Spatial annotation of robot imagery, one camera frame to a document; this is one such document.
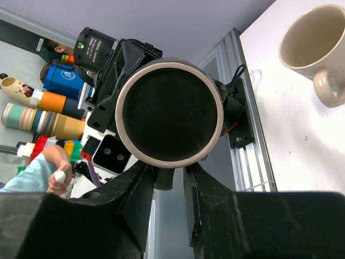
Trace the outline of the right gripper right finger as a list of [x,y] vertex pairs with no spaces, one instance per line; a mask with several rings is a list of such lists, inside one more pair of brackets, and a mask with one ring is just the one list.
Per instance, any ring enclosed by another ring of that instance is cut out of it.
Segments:
[[234,192],[195,163],[184,169],[195,258],[344,258],[344,196]]

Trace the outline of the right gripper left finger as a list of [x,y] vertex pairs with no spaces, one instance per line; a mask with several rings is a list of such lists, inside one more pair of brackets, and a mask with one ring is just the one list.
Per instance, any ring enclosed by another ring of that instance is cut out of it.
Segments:
[[1,194],[1,258],[141,258],[152,169],[138,161],[80,198]]

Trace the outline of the dark brown mug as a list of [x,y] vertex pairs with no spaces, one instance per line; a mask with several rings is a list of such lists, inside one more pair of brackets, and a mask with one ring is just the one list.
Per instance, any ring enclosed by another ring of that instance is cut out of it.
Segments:
[[155,188],[171,190],[174,171],[204,158],[223,127],[223,102],[215,82],[190,62],[162,58],[135,71],[115,108],[118,136],[151,165]]

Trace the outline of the small clear glass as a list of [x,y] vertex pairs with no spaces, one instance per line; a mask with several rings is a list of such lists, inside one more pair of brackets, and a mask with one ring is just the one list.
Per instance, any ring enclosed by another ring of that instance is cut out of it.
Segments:
[[261,81],[262,79],[262,71],[260,69],[250,70],[249,75],[252,82]]

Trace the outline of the cream floral mug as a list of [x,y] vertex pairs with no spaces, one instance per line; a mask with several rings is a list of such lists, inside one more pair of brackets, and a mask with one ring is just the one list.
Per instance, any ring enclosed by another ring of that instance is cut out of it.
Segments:
[[284,34],[279,59],[290,70],[310,79],[327,107],[344,104],[344,8],[315,7],[300,16]]

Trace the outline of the light blue sleeve forearm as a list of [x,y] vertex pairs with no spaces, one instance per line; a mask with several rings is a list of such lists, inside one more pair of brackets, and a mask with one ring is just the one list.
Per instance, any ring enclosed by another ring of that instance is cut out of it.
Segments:
[[46,192],[49,178],[56,170],[55,164],[47,161],[43,154],[39,154],[1,189],[1,193]]

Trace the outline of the person's hand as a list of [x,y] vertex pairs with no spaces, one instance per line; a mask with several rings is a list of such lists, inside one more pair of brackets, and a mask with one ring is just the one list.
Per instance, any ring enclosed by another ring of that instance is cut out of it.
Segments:
[[47,192],[56,195],[63,195],[72,178],[72,165],[68,153],[60,146],[50,146],[42,151],[45,159],[56,166],[56,171],[64,171],[66,179],[64,184],[60,184],[54,178],[54,173],[48,180]]

